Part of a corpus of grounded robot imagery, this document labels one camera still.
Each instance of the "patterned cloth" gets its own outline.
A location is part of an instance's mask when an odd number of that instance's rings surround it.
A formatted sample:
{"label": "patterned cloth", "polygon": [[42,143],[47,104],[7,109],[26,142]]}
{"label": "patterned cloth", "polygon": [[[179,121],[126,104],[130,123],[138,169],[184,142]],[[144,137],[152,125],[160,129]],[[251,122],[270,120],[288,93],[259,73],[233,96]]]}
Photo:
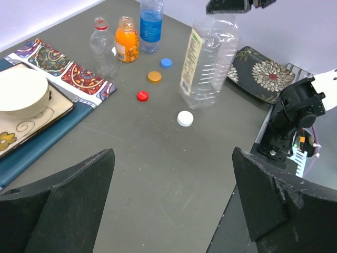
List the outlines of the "patterned cloth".
{"label": "patterned cloth", "polygon": [[27,41],[22,48],[6,59],[24,62],[37,70],[42,70],[50,81],[76,94],[80,98],[79,102],[93,108],[116,91],[112,83],[71,61],[66,55],[40,39]]}

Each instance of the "blue bottle cap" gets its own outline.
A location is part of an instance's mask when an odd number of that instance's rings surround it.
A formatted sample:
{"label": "blue bottle cap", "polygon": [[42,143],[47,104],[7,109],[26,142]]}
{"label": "blue bottle cap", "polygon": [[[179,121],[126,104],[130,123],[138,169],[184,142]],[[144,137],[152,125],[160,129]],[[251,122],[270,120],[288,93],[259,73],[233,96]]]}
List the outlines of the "blue bottle cap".
{"label": "blue bottle cap", "polygon": [[169,69],[172,66],[172,61],[168,58],[164,58],[161,61],[161,67],[163,69]]}

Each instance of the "white bowl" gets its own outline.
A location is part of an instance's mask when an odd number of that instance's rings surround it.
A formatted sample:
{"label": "white bowl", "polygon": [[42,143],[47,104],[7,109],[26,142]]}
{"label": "white bowl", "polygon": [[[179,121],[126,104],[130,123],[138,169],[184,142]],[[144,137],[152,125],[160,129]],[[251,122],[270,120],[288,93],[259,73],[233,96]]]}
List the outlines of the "white bowl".
{"label": "white bowl", "polygon": [[47,78],[32,69],[8,69],[0,72],[0,112],[19,119],[41,113],[49,101]]}

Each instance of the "water bottle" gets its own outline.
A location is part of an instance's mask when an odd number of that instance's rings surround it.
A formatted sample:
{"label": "water bottle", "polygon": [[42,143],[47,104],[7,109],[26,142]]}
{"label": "water bottle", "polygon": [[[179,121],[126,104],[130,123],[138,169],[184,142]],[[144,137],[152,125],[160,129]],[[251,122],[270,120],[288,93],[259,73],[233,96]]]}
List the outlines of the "water bottle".
{"label": "water bottle", "polygon": [[141,0],[141,49],[158,51],[162,33],[164,0]]}
{"label": "water bottle", "polygon": [[97,74],[104,78],[115,78],[120,65],[115,47],[115,37],[108,30],[103,17],[95,19],[95,32],[90,38],[90,47],[96,60]]}
{"label": "water bottle", "polygon": [[193,24],[180,81],[191,109],[213,105],[239,45],[233,14],[204,15]]}

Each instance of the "white flower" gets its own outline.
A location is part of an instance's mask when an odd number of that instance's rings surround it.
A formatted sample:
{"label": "white flower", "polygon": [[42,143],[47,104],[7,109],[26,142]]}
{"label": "white flower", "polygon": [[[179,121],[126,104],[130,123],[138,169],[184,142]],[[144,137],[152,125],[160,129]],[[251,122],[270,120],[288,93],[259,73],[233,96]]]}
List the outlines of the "white flower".
{"label": "white flower", "polygon": [[295,78],[294,73],[273,61],[256,63],[253,66],[252,74],[261,87],[272,92],[282,91]]}
{"label": "white flower", "polygon": [[231,65],[231,68],[230,68],[230,70],[229,70],[229,72],[228,72],[228,77],[230,78],[230,79],[232,79],[232,81],[234,81],[234,82],[238,82],[239,81],[239,76],[238,76],[238,74],[237,74],[237,70],[236,70],[236,68],[233,66],[233,64]]}

